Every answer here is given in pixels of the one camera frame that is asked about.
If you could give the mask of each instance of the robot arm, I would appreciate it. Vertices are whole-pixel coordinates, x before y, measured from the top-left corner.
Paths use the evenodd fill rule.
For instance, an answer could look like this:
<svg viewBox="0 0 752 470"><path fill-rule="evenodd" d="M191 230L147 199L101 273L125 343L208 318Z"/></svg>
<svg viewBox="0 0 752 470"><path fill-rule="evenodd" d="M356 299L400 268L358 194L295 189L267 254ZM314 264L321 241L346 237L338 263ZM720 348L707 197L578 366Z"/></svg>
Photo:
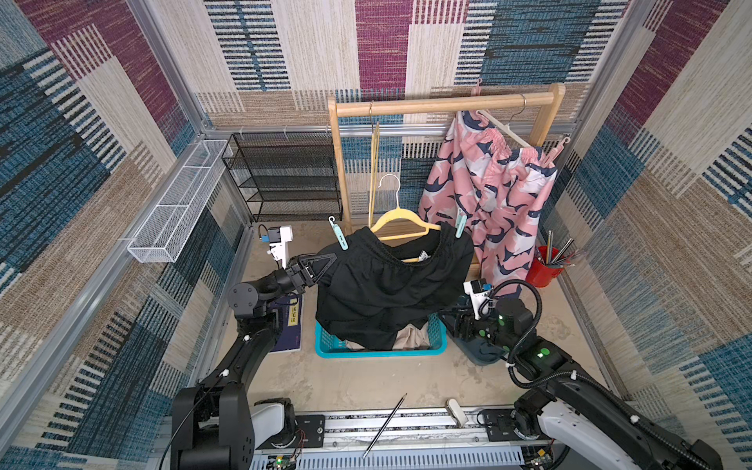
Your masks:
<svg viewBox="0 0 752 470"><path fill-rule="evenodd" d="M248 387L282 333L275 302L315 285L335 260L334 254L298 256L284 269L232 287L228 301L238 320L238 337L204 380L175 396L171 470L245 470L267 438L276 435L281 444L295 438L289 400L260 403L251 410ZM219 417L220 425L199 427L211 417Z"/></svg>
<svg viewBox="0 0 752 470"><path fill-rule="evenodd" d="M248 386L281 333L275 301L315 285L335 259L334 254L303 255L284 269L232 288L229 303L238 319L238 337L216 369L175 397L171 470L245 470L253 451L268 437L273 435L282 445L294 439L295 414L289 400L270 400L249 409ZM498 300L493 307L481 302L474 310L482 318L460 315L450 330L455 336L482 330L480 336L490 346L507 351L512 381L528 390L514 403L519 435L537 438L544 433L601 468L722 469L720 457L705 442L690 444L656 425L593 380L564 350L537 336L542 307L534 287L508 281L489 291L487 298L508 284L524 284L534 292L535 316L519 299ZM520 381L515 369L530 382ZM220 425L199 427L210 417L219 417Z"/></svg>
<svg viewBox="0 0 752 470"><path fill-rule="evenodd" d="M480 323L467 317L463 331L468 334L474 327L482 327L488 342L508 351L505 359L510 378L528 390L514 403L518 435L555 438L600 468L723 467L718 454L705 442L690 444L657 425L590 377L563 349L537 336L542 306L533 286L510 280L490 291L488 298L509 284L522 284L533 291L535 315L519 299L500 299ZM529 382L520 381L515 369Z"/></svg>

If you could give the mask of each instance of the red cup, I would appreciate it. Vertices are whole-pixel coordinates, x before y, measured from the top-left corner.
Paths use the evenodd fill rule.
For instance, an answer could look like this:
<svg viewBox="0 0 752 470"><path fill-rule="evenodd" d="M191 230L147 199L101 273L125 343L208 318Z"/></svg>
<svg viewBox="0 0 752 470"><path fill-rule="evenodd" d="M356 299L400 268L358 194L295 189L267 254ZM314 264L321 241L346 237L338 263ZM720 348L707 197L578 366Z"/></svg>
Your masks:
<svg viewBox="0 0 752 470"><path fill-rule="evenodd" d="M547 249L548 247L546 246L538 247L538 252L543 256L543 259L546 259ZM559 250L551 247L551 259L553 259L558 252ZM544 266L543 263L538 261L538 257L534 256L532 259L532 266L530 266L530 270L527 272L525 280L535 287L546 287L548 284L551 284L552 280L559 277L559 274L562 274L562 271L564 271L564 268L554 269Z"/></svg>

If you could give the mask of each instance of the clothes hanger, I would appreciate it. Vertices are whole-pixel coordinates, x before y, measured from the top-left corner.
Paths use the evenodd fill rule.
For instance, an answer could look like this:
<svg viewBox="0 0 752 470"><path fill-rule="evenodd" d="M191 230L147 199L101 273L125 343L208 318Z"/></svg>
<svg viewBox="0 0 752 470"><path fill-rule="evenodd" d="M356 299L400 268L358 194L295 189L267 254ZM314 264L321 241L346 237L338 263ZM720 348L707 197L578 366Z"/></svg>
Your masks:
<svg viewBox="0 0 752 470"><path fill-rule="evenodd" d="M374 117L371 113L373 102L368 108L368 116L371 118L371 189L368 197L368 226L374 223L374 208L376 207L376 173L378 172L378 146L381 138L381 128L376 122L374 126Z"/></svg>
<svg viewBox="0 0 752 470"><path fill-rule="evenodd" d="M523 111L525 111L525 108L527 108L527 97L525 97L524 93L520 93L520 96L522 96L523 100L523 106L522 109L518 112L511 115L509 118L509 123L512 122L512 118L517 116L518 114L521 114ZM519 145L522 145L523 147L532 147L532 145L528 144L525 139L521 138L519 135L514 133L510 128L509 124L502 124L501 121L496 119L494 116L491 115L488 111L484 109L478 110L478 113L485 116L494 126L496 126L497 129L500 129L503 131L506 135L513 138Z"/></svg>
<svg viewBox="0 0 752 470"><path fill-rule="evenodd" d="M396 195L397 196L397 208L392 209L391 211L388 211L383 216L381 216L379 220L376 221L376 224L374 224L373 227L371 227L371 231L373 233L376 233L379 229L383 228L389 222L392 222L394 220L400 220L400 219L409 220L415 225L423 227L425 230L422 232L417 232L417 233L404 233L402 235L388 235L384 237L378 237L378 239L381 241L399 240L401 238L420 237L422 235L427 234L429 230L441 230L441 227L436 225L435 223L425 222L420 217L418 217L418 214L415 214L413 211L409 211L408 209L403 209L399 207L399 188L401 187L401 184L399 183L399 177L396 174L387 173L384 176L382 176L381 179L378 181L378 187L381 187L381 181L383 181L384 178L387 176L393 176L397 178L397 195Z"/></svg>

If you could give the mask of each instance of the white hanger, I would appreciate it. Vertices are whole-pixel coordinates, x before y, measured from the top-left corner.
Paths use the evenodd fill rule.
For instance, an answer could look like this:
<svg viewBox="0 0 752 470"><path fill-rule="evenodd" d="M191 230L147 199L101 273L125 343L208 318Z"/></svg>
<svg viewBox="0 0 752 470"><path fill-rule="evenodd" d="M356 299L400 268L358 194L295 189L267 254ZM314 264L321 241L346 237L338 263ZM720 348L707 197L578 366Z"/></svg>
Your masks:
<svg viewBox="0 0 752 470"><path fill-rule="evenodd" d="M509 122L512 122L512 117L517 116L519 113L522 113L525 108L527 108L527 98L525 97L524 93L520 93L522 95L523 105L522 109L519 110L517 113L514 113L509 118ZM491 113L484 109L479 109L478 113L485 116L496 128L501 129L506 135L513 138L519 145L522 145L523 147L532 147L532 145L525 142L525 139L521 138L519 135L515 134L512 129L509 128L509 124L502 124L501 121L496 119L494 116L491 116Z"/></svg>

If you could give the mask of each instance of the book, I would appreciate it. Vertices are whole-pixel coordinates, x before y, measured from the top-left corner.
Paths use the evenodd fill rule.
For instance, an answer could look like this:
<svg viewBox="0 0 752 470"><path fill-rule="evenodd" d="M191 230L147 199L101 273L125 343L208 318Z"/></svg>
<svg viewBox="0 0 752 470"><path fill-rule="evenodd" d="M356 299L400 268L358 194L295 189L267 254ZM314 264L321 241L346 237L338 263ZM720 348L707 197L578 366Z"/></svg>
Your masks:
<svg viewBox="0 0 752 470"><path fill-rule="evenodd" d="M300 351L302 339L300 314L303 312L303 295L289 294L274 302L272 306L279 309L282 334L271 352Z"/></svg>

